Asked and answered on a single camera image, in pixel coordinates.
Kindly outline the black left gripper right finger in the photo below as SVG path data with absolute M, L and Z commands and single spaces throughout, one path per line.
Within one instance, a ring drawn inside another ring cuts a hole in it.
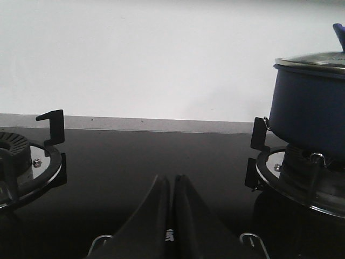
M 175 179 L 174 218 L 180 258 L 263 258 L 227 229 L 186 175 Z

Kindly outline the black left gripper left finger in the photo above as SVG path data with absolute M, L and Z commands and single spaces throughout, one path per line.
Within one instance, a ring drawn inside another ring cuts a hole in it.
M 170 184 L 156 176 L 148 194 L 127 222 L 88 258 L 163 258 L 170 206 Z

